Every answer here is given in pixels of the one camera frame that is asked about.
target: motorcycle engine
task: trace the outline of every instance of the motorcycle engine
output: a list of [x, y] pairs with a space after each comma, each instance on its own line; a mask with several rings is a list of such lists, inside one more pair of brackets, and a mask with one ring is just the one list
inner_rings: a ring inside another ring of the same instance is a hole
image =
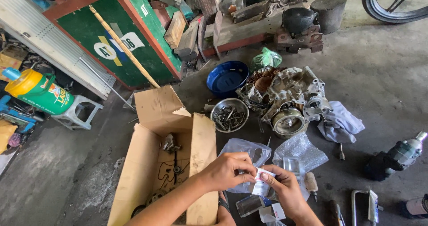
[[263, 94], [252, 83], [239, 88], [237, 93], [277, 134], [292, 137], [306, 130], [310, 121], [333, 112], [324, 86], [309, 67], [293, 67], [277, 71]]

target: broom handle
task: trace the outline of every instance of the broom handle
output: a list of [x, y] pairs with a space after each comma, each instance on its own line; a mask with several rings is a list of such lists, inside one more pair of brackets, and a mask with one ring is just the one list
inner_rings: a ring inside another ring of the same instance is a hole
[[147, 78], [147, 80], [155, 87], [159, 88], [159, 85], [153, 80], [153, 78], [148, 74], [146, 69], [140, 64], [140, 62], [134, 57], [134, 55], [131, 53], [131, 51], [122, 43], [122, 41], [119, 39], [119, 37], [116, 35], [116, 33], [111, 29], [111, 27], [107, 24], [107, 22], [104, 21], [104, 19], [98, 14], [98, 12], [95, 10], [95, 8], [92, 5], [89, 5], [89, 9], [91, 12], [95, 15], [95, 17], [99, 20], [101, 25], [103, 25], [104, 29], [107, 30], [107, 32], [110, 34], [110, 36], [116, 41], [117, 44], [119, 44], [120, 48], [122, 48], [123, 52], [131, 59], [131, 61], [134, 63], [134, 65], [140, 70], [140, 72]]

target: fingernail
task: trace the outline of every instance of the fingernail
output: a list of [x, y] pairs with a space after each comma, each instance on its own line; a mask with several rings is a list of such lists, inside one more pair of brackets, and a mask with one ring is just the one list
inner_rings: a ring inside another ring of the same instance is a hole
[[269, 179], [269, 175], [267, 175], [267, 173], [261, 173], [261, 178], [263, 180], [268, 180]]

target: blue plastic basin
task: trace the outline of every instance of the blue plastic basin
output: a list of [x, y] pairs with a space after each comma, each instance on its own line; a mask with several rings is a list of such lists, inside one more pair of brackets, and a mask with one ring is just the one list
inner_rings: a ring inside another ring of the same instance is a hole
[[242, 87], [249, 75], [248, 66], [240, 61], [218, 65], [208, 74], [207, 86], [218, 98], [236, 97], [235, 90]]

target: foot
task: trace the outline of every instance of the foot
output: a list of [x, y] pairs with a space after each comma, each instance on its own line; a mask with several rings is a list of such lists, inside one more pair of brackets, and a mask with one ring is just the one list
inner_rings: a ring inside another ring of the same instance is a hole
[[[224, 197], [222, 191], [218, 192], [218, 196], [222, 198], [224, 201], [226, 201], [226, 198]], [[218, 222], [218, 225], [221, 225], [221, 226], [236, 226], [236, 223], [233, 220], [232, 215], [230, 215], [229, 211], [227, 211], [227, 209], [223, 206], [218, 206], [217, 222]]]

